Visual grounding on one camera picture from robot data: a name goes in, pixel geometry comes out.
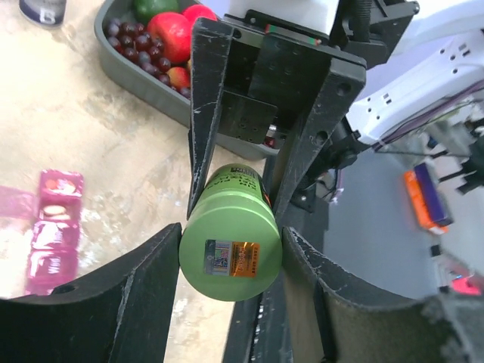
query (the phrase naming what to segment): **purple box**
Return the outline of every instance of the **purple box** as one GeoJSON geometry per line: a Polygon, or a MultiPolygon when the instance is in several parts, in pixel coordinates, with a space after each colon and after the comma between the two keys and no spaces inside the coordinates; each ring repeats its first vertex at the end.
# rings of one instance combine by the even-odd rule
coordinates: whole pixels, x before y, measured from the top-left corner
{"type": "Polygon", "coordinates": [[[421,163],[415,166],[414,171],[432,221],[440,227],[452,224],[454,220],[442,199],[442,195],[437,190],[436,183],[430,175],[427,164],[421,163]]]}

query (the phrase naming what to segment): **gray floor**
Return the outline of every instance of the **gray floor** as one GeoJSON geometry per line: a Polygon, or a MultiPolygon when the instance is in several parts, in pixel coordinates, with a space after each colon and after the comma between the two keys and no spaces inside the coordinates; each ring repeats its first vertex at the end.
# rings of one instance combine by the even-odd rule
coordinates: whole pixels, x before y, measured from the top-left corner
{"type": "Polygon", "coordinates": [[[433,236],[417,226],[404,171],[394,156],[372,151],[344,169],[344,192],[330,207],[324,253],[380,288],[420,299],[437,291],[433,236]]]}

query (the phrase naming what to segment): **orange label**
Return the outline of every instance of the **orange label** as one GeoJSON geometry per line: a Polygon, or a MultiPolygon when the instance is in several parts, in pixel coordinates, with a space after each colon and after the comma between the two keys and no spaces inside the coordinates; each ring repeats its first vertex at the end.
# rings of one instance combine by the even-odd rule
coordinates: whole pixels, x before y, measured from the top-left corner
{"type": "Polygon", "coordinates": [[[232,244],[232,258],[230,276],[240,278],[254,278],[259,264],[259,244],[249,242],[234,242],[232,244]]]}

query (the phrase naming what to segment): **pink packet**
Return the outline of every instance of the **pink packet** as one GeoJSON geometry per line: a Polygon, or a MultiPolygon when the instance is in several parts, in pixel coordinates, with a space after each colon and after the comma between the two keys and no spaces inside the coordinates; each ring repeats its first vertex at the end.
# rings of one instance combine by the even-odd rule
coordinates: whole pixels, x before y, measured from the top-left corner
{"type": "Polygon", "coordinates": [[[1,218],[31,219],[36,214],[36,206],[34,194],[0,186],[1,218]]]}
{"type": "Polygon", "coordinates": [[[39,220],[77,224],[81,218],[79,198],[44,195],[39,202],[39,220]]]}
{"type": "Polygon", "coordinates": [[[79,244],[78,225],[66,222],[37,221],[33,226],[33,250],[75,251],[79,244]]]}
{"type": "Polygon", "coordinates": [[[39,196],[62,195],[81,197],[84,178],[78,172],[61,172],[59,170],[42,170],[40,175],[39,196]]]}
{"type": "Polygon", "coordinates": [[[57,284],[36,284],[33,281],[28,281],[25,287],[25,295],[50,295],[57,286],[57,284]]]}
{"type": "Polygon", "coordinates": [[[77,274],[76,251],[38,251],[30,253],[27,280],[35,285],[58,286],[70,282],[77,274]]]}

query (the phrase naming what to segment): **orange box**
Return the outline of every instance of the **orange box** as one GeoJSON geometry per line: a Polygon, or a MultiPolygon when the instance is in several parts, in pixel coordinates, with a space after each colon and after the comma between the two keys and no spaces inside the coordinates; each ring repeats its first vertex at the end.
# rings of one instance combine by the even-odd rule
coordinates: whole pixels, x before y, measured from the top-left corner
{"type": "Polygon", "coordinates": [[[417,216],[418,224],[423,228],[434,234],[444,234],[448,232],[448,227],[441,227],[434,223],[430,218],[429,210],[425,204],[424,195],[418,184],[417,176],[413,170],[408,170],[403,175],[405,180],[405,187],[410,196],[411,203],[414,206],[415,215],[417,216]]]}

